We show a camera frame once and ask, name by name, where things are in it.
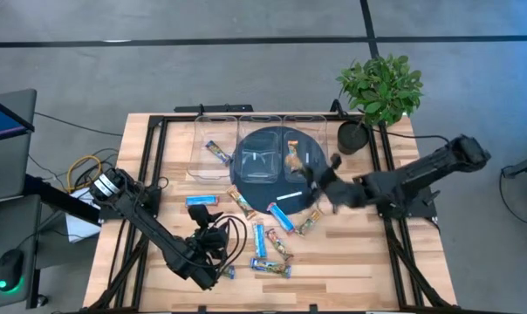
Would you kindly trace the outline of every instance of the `transparent container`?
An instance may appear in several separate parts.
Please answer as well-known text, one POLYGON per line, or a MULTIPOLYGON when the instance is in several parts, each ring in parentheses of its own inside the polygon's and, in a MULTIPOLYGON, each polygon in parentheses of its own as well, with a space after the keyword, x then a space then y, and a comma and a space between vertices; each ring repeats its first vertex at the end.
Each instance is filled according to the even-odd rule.
POLYGON ((238 120, 235 173, 248 183, 274 183, 281 173, 282 120, 245 115, 238 120))
MULTIPOLYGON (((327 120, 322 115, 287 115, 283 118, 283 160, 290 153, 289 141, 296 141, 297 156, 314 173, 327 167, 327 120)), ((302 183, 306 179, 293 173, 283 163, 284 176, 289 182, 302 183)))
POLYGON ((230 183, 232 160, 224 162, 206 146, 213 141, 232 158, 236 148, 238 121, 230 116, 201 116, 195 119, 195 136, 188 174, 200 183, 230 183))

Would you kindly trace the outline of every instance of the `monitor screen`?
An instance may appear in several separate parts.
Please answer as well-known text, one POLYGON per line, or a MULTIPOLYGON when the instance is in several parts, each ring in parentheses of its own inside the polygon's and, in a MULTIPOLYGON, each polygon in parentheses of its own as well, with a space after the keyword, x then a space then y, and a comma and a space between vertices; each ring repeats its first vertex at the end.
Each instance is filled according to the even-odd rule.
POLYGON ((0 104, 0 140, 32 131, 32 126, 0 104))

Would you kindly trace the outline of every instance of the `concrete floor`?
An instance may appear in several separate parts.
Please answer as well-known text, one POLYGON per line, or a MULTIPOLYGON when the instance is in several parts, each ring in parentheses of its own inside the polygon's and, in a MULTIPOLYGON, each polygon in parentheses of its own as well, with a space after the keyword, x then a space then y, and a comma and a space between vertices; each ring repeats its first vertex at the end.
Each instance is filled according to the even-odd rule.
MULTIPOLYGON (((527 35, 527 0, 369 3, 376 36, 527 35)), ((365 34, 357 0, 0 0, 0 41, 365 34)), ((527 42, 379 44, 379 50, 406 54, 423 72, 416 134, 465 133, 493 156, 483 171, 434 185, 459 304, 527 313, 527 225, 505 210, 497 187, 500 168, 527 158, 527 42)), ((199 103, 325 110, 339 92, 339 69, 354 58, 370 58, 368 45, 0 49, 0 92, 35 88, 39 112, 118 133, 128 113, 199 103)), ((42 117, 35 125, 31 155, 54 172, 120 143, 42 117), (72 148, 59 150, 62 143, 72 148)), ((418 141, 423 155, 441 144, 418 141)), ((47 175, 32 164, 29 172, 47 175)), ((506 181, 504 193, 527 219, 527 176, 506 181)), ((80 307, 91 266, 90 252, 84 256, 43 274, 41 292, 52 304, 30 312, 80 307), (57 276, 65 278, 63 289, 50 288, 57 276)), ((14 304, 0 312, 22 309, 14 304)))

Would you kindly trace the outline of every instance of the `wooden tabletop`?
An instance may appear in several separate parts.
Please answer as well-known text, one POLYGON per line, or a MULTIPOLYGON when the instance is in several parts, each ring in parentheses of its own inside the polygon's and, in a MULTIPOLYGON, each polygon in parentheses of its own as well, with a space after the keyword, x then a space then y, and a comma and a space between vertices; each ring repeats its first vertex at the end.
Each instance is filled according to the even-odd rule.
MULTIPOLYGON (((128 116, 120 147, 117 167, 125 169, 136 178, 140 169, 148 117, 149 114, 146 113, 128 116)), ((327 124, 328 154, 338 152, 336 138, 340 123, 331 121, 327 124)), ((389 127, 388 131, 413 134, 407 117, 389 127)), ((151 177, 149 172, 154 164, 157 132, 155 131, 147 178, 151 177)), ((194 123, 170 123, 161 167, 161 176, 169 178, 170 182, 163 190, 158 220, 171 233, 183 237, 191 236, 196 228, 184 204, 187 195, 219 195, 219 206, 208 207, 211 213, 224 211, 243 218, 237 205, 225 193, 229 184, 202 185, 188 175, 194 134, 194 123)), ((396 167, 419 157, 413 139, 391 135, 389 139, 396 167)), ((377 133, 376 140, 381 166, 386 170, 377 133)), ((353 155, 342 155, 342 158, 343 163, 337 173, 344 180, 373 171, 369 147, 353 155)), ((279 236, 284 238, 294 254, 290 279, 256 272, 248 267, 250 258, 254 256, 250 228, 246 249, 235 262, 236 279, 222 278, 213 290, 207 291, 201 291, 191 279, 184 281, 167 269, 161 251, 150 244, 140 311, 197 311, 199 305, 207 305, 208 311, 307 311, 309 304, 317 304, 321 311, 397 310, 384 226, 376 215, 375 207, 358 210, 341 208, 337 215, 333 215, 328 210, 330 205, 327 201, 321 200, 319 206, 327 215, 306 238, 287 236, 272 216, 258 214, 266 227, 279 229, 279 236)), ((290 215, 290 218, 298 224, 307 215, 308 210, 290 215)), ((440 295, 454 304, 455 295, 438 231, 420 218, 409 219, 408 225, 417 266, 440 295)), ((120 221, 112 221, 102 227, 84 306, 95 302, 106 288, 119 226, 120 221)), ((122 238, 117 269, 123 254, 126 232, 122 238)), ((268 260, 281 261, 270 245, 268 254, 268 260)), ((403 264, 401 268, 407 302, 411 304, 413 298, 408 274, 403 264)), ((124 304, 131 303, 134 276, 135 270, 132 270, 124 304)))

